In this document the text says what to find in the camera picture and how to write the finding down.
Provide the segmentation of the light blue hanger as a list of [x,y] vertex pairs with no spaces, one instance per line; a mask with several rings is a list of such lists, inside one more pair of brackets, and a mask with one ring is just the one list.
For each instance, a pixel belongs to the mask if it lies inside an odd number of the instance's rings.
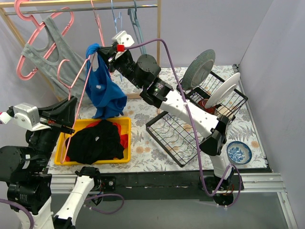
[[122,13],[119,12],[118,15],[115,15],[113,0],[111,0],[111,11],[112,11],[112,17],[113,17],[113,21],[114,21],[115,31],[116,31],[116,34],[118,34],[122,30]]

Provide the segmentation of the grey-blue hanger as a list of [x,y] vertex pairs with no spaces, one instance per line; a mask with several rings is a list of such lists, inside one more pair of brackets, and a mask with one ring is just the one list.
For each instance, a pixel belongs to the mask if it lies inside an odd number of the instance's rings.
[[141,29],[141,26],[140,26],[140,23],[139,23],[139,20],[138,20],[138,17],[137,17],[137,3],[136,3],[136,0],[133,0],[133,3],[134,3],[134,7],[129,8],[128,11],[127,11],[127,14],[130,18],[130,21],[131,21],[131,24],[132,24],[132,27],[133,27],[133,30],[134,30],[134,33],[135,33],[136,40],[137,40],[138,44],[140,44],[140,43],[144,43],[144,40],[143,40],[143,35],[142,35],[142,29]]

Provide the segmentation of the blue tank top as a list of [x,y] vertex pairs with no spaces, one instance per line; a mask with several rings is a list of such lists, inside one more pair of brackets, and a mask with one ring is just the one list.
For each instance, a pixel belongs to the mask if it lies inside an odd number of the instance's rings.
[[102,56],[97,53],[100,45],[94,43],[86,50],[86,57],[97,54],[98,67],[92,69],[92,63],[86,63],[86,74],[88,81],[85,92],[96,108],[94,119],[108,119],[123,115],[123,110],[127,104],[127,96],[121,88],[111,80],[108,67]]

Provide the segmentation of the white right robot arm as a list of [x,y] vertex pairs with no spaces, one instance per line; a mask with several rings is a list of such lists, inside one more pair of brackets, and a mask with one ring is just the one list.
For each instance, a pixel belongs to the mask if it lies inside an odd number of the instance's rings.
[[222,152],[222,147],[226,142],[229,119],[209,114],[199,106],[185,102],[183,94],[159,78],[161,68],[153,56],[144,54],[135,62],[129,50],[119,55],[113,47],[100,47],[97,53],[110,71],[117,70],[135,87],[142,90],[140,97],[147,104],[169,112],[189,125],[194,125],[195,132],[203,137],[199,148],[211,159],[216,185],[220,189],[228,189],[233,184],[234,170],[229,165],[228,156]]

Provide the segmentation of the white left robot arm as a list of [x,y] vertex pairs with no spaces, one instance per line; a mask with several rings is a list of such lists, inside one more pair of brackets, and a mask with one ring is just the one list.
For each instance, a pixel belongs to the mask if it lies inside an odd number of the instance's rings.
[[0,114],[0,122],[26,129],[27,146],[0,149],[0,179],[8,186],[5,203],[15,211],[25,229],[73,229],[88,194],[101,187],[97,168],[76,172],[75,185],[56,214],[51,212],[51,180],[45,173],[61,133],[74,133],[77,98],[48,107],[22,103]]

